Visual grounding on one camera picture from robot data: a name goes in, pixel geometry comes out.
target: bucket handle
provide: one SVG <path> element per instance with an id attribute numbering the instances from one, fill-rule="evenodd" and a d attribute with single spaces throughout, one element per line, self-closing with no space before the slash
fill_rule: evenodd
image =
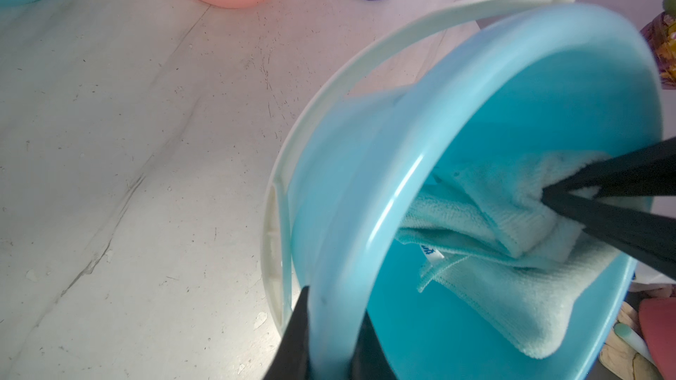
<path id="1" fill-rule="evenodd" d="M 309 101 L 285 139 L 266 192 L 261 272 L 278 329 L 283 331 L 292 313 L 291 226 L 288 219 L 287 191 L 303 149 L 333 105 L 378 65 L 421 39 L 462 23 L 574 1 L 576 0 L 459 0 L 380 38 L 345 63 L 325 83 Z M 351 354 L 344 357 L 347 363 Z"/>

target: light blue towel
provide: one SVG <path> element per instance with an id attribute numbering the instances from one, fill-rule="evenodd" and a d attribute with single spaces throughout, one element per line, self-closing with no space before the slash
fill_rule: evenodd
<path id="1" fill-rule="evenodd" d="M 550 152 L 435 169 L 397 233 L 428 257 L 419 291 L 435 280 L 524 354 L 551 355 L 575 300 L 618 251 L 542 204 L 542 189 L 607 157 Z"/>

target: product label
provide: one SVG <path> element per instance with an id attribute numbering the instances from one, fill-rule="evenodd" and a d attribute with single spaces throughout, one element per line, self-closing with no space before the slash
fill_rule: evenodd
<path id="1" fill-rule="evenodd" d="M 427 257 L 427 261 L 429 261 L 433 265 L 437 261 L 441 261 L 444 259 L 444 255 L 434 248 L 429 248 L 427 246 L 420 245 L 420 249 L 422 249 L 423 254 L 425 254 L 425 257 Z"/>

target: black tongs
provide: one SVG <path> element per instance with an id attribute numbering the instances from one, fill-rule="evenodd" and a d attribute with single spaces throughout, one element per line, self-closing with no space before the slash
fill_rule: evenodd
<path id="1" fill-rule="evenodd" d="M 300 292 L 289 325 L 273 363 L 263 380 L 309 380 L 308 347 L 308 293 L 309 286 Z M 349 380 L 397 380 L 385 358 L 378 336 L 368 316 L 364 313 L 362 329 L 350 363 Z"/>
<path id="2" fill-rule="evenodd" d="M 595 199 L 571 194 L 598 186 Z M 676 196 L 676 138 L 588 165 L 546 187 L 542 202 L 585 232 L 676 279 L 676 219 L 616 207 L 602 197 Z"/>

